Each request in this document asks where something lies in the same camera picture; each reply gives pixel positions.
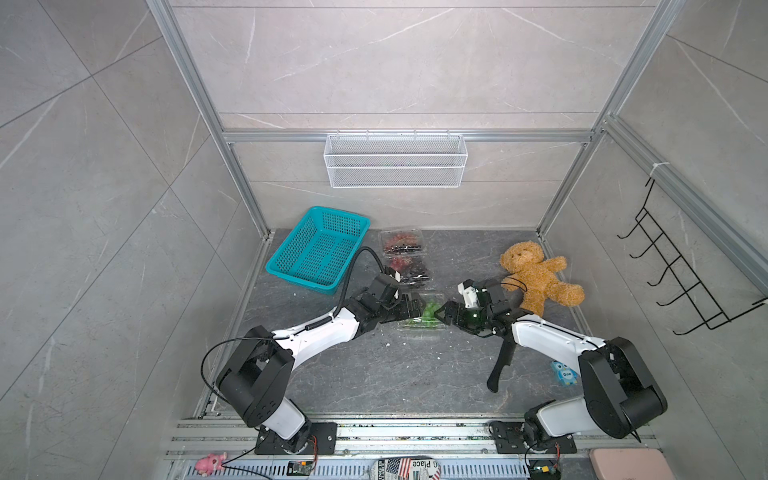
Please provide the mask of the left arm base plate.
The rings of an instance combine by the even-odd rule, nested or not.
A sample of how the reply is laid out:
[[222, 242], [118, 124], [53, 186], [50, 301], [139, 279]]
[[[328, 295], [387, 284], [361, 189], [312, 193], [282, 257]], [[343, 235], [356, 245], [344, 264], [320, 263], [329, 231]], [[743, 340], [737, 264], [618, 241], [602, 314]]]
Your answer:
[[255, 454], [332, 455], [335, 452], [337, 431], [337, 423], [309, 421], [293, 437], [283, 439], [276, 432], [262, 427], [259, 431]]

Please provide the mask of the teal plastic basket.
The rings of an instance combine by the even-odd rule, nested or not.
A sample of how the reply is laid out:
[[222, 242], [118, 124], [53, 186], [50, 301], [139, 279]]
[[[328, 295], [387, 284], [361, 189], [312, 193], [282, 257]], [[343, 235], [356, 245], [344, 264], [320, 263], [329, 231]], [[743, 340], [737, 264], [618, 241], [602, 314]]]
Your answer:
[[266, 265], [266, 271], [316, 293], [336, 292], [371, 225], [362, 215], [310, 208]]

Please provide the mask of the clear plastic clamshell container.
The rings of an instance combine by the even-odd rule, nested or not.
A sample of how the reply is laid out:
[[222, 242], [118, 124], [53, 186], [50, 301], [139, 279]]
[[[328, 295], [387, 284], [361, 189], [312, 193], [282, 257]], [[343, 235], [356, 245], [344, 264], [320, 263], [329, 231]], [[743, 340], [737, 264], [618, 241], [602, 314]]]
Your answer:
[[421, 254], [425, 250], [423, 233], [418, 229], [382, 231], [379, 240], [383, 254], [388, 257]]

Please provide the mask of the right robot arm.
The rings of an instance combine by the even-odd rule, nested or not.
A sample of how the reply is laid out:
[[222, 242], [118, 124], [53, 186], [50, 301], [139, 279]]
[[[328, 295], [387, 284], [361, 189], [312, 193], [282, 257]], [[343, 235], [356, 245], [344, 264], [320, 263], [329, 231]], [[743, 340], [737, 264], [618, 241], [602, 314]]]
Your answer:
[[563, 364], [581, 380], [580, 396], [526, 412], [523, 435], [529, 447], [542, 449], [560, 437], [595, 430], [622, 439], [667, 411], [665, 395], [631, 341], [585, 336], [523, 306], [514, 307], [496, 280], [466, 280], [458, 291], [462, 300], [446, 302], [435, 317], [471, 335], [502, 339], [486, 381], [489, 391], [499, 390], [501, 374], [518, 347]]

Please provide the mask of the red grape bunch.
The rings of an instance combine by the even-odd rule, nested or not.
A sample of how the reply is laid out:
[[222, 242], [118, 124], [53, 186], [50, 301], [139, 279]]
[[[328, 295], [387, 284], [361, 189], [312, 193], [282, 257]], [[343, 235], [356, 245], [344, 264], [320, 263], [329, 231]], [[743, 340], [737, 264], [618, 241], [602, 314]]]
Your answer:
[[400, 274], [404, 275], [411, 270], [412, 263], [413, 263], [413, 260], [410, 257], [398, 256], [390, 259], [389, 266], [396, 272], [399, 272]]
[[422, 241], [415, 234], [397, 234], [384, 244], [384, 253], [388, 255], [410, 254], [422, 249]]

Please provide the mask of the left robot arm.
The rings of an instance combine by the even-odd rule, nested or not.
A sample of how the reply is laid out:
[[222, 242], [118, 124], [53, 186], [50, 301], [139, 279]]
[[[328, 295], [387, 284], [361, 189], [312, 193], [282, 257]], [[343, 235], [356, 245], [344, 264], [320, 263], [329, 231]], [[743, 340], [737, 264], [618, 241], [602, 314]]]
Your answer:
[[[378, 267], [370, 286], [349, 297], [351, 274], [357, 260], [368, 253]], [[228, 403], [246, 426], [274, 434], [281, 448], [301, 452], [307, 443], [315, 446], [312, 422], [286, 396], [294, 370], [307, 360], [337, 345], [351, 342], [380, 325], [415, 318], [423, 303], [398, 281], [397, 272], [384, 265], [377, 253], [359, 248], [351, 257], [342, 280], [341, 294], [328, 313], [282, 330], [268, 331], [262, 326], [241, 337], [223, 340], [206, 352], [200, 366], [219, 347], [234, 344], [235, 349], [210, 381], [204, 370], [200, 376], [206, 388]]]

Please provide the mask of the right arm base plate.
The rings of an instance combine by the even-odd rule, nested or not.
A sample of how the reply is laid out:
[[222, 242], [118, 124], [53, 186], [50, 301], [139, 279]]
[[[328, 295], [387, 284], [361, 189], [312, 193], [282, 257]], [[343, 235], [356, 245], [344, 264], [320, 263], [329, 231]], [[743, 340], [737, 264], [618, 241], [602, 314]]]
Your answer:
[[531, 422], [495, 420], [487, 427], [498, 454], [577, 452], [572, 435], [550, 436]]

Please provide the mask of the green grape bunch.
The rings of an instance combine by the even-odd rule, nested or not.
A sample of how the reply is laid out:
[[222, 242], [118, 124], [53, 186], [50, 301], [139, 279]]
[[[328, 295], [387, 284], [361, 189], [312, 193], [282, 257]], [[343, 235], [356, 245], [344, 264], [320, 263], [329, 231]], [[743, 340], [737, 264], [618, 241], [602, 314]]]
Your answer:
[[429, 301], [425, 304], [423, 311], [419, 317], [414, 319], [414, 323], [419, 328], [435, 329], [439, 328], [442, 323], [437, 319], [435, 313], [440, 309], [441, 305], [438, 302]]

